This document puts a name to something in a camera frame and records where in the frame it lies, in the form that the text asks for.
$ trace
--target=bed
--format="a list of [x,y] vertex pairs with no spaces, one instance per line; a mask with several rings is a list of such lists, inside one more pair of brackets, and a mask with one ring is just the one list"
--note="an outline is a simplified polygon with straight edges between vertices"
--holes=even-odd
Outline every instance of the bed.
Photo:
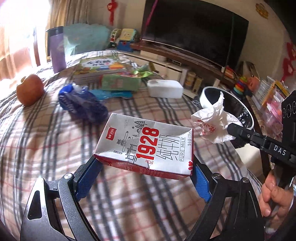
[[[93,51],[70,56],[67,69],[54,74],[51,63],[37,71],[46,94],[34,105],[23,107],[15,91],[0,103],[0,219],[19,240],[23,213],[38,177],[61,178],[74,172],[93,154],[104,128],[73,119],[58,103],[58,92],[71,83],[74,65],[82,58],[104,55]],[[97,83],[87,83],[90,89]],[[106,101],[109,112],[131,115],[175,125],[194,127],[190,116],[198,110],[191,101],[151,98],[143,88],[130,100]],[[204,141],[194,130],[194,153],[212,172],[225,178],[251,180],[255,193],[260,182],[247,170],[230,142]],[[205,202],[190,178],[162,179],[104,166],[89,195],[80,205],[101,240],[184,240],[201,214]],[[227,212],[227,203],[223,214]],[[57,202],[65,233],[71,237],[61,204]],[[223,225],[220,219],[215,234]]]

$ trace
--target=black lid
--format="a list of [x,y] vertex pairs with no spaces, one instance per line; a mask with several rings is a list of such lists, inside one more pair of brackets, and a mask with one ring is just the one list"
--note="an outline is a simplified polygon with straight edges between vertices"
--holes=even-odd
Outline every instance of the black lid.
[[46,32],[48,32],[48,36],[47,36],[47,56],[50,55],[50,37],[54,36],[54,35],[58,35],[58,34],[62,34],[64,32],[64,26],[58,26],[55,28],[50,28],[48,30],[46,30]]

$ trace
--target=metal bolt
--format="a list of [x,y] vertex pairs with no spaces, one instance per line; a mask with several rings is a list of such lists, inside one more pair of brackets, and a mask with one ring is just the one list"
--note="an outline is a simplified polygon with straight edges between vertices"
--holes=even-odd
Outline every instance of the metal bolt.
[[220,173],[214,173],[214,174],[213,174],[213,177],[214,177],[215,179],[220,179],[222,176],[221,176]]
[[242,181],[243,181],[244,183],[249,183],[249,182],[250,182],[250,180],[249,180],[248,178],[246,178],[246,177],[243,177],[243,178],[242,178]]
[[72,173],[67,173],[64,175],[65,179],[70,179],[72,177]]

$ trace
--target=apple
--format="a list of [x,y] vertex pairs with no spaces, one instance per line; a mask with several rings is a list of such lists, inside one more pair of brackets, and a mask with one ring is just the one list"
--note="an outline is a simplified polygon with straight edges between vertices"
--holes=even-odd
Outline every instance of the apple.
[[44,94],[42,80],[35,74],[25,76],[17,85],[17,98],[24,106],[33,105]]

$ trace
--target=milk carton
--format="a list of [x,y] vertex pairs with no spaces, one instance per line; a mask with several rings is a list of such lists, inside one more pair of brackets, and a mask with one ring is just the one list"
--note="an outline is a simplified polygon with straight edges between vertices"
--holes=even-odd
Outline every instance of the milk carton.
[[193,130],[112,113],[94,156],[102,163],[156,177],[191,175]]

